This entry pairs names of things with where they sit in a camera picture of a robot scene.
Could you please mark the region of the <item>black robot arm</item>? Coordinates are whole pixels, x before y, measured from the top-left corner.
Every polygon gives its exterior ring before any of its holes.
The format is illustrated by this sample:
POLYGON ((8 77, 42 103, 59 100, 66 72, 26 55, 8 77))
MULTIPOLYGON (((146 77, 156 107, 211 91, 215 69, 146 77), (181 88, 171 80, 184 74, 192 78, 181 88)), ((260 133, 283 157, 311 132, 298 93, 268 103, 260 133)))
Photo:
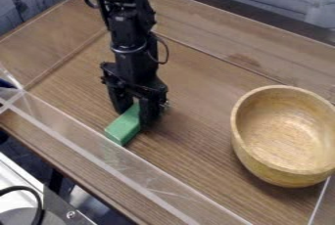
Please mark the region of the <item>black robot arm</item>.
POLYGON ((158 57, 163 39, 152 32, 156 12, 149 0, 85 0, 100 11, 112 34, 113 63, 102 63, 102 83, 108 87, 117 113, 140 105, 140 124, 150 125, 168 103, 168 85, 160 79, 158 67, 168 63, 158 57))

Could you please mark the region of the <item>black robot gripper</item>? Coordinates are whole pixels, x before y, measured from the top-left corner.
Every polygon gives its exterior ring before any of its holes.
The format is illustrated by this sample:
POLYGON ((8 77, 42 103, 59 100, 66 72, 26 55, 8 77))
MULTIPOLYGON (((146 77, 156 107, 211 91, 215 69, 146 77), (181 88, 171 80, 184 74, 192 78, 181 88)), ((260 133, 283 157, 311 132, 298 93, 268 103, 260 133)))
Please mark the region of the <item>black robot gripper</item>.
POLYGON ((112 51, 116 61, 104 62, 101 69, 114 110, 122 114, 138 99, 140 124, 146 127, 160 117, 161 106, 168 100, 168 85, 157 75, 161 65, 157 45, 112 45, 112 51))

